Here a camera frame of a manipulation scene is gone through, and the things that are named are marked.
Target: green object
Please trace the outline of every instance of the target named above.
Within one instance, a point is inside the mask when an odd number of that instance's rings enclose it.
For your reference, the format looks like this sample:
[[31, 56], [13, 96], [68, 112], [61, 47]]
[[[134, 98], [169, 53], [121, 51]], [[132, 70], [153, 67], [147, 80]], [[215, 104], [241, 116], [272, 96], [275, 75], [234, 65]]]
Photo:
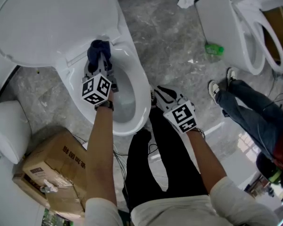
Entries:
[[206, 44], [205, 49], [208, 54], [213, 55], [223, 55], [223, 52], [225, 50], [223, 47], [216, 44]]

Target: white toilet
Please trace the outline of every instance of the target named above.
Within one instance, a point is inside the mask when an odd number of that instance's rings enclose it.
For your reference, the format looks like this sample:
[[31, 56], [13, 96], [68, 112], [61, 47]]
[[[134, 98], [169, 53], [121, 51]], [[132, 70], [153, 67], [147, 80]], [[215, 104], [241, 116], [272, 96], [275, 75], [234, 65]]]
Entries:
[[31, 129], [18, 101], [0, 103], [0, 151], [18, 164], [26, 152]]
[[108, 38], [119, 92], [113, 133], [141, 129], [151, 107], [150, 86], [117, 0], [1, 0], [0, 53], [27, 67], [53, 66], [74, 103], [91, 122], [95, 110], [81, 99], [87, 49]]
[[[283, 73], [283, 48], [261, 12], [283, 5], [283, 0], [199, 0], [196, 8], [208, 43], [224, 47], [222, 59], [254, 75], [261, 73], [265, 59]], [[277, 65], [264, 43], [262, 27], [271, 35], [280, 55]]]

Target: white shirt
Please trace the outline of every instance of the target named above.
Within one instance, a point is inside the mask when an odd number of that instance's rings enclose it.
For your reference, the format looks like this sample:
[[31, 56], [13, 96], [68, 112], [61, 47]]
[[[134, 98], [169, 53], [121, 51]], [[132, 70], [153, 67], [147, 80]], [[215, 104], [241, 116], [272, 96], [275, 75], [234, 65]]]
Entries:
[[[131, 213], [135, 226], [276, 226], [278, 218], [266, 206], [224, 177], [207, 195], [145, 202]], [[122, 226], [117, 207], [102, 198], [86, 203], [85, 226]]]

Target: dark blue cloth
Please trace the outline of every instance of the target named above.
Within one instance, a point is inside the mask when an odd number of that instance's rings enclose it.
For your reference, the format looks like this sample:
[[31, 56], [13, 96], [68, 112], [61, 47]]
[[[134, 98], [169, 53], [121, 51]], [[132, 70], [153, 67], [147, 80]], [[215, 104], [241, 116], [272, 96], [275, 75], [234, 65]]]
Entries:
[[[235, 97], [248, 108], [238, 105]], [[272, 160], [271, 154], [283, 132], [283, 111], [280, 107], [241, 80], [232, 81], [228, 91], [220, 90], [216, 94], [216, 102], [250, 135], [264, 155]]]
[[89, 60], [88, 71], [90, 73], [93, 73], [98, 69], [100, 53], [103, 53], [106, 58], [107, 71], [111, 70], [112, 64], [109, 61], [111, 57], [109, 42], [95, 40], [91, 43], [90, 48], [87, 50], [87, 57]]

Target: forearm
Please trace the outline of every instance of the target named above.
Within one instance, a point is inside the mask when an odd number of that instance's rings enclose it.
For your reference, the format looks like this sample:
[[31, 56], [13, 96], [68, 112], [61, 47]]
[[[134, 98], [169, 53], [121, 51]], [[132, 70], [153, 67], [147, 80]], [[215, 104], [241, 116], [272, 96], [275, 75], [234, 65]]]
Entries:
[[115, 205], [113, 181], [113, 111], [99, 107], [87, 149], [87, 196], [104, 198]]
[[204, 186], [210, 193], [213, 186], [226, 177], [226, 172], [199, 132], [192, 130], [187, 132], [187, 135], [194, 150]]

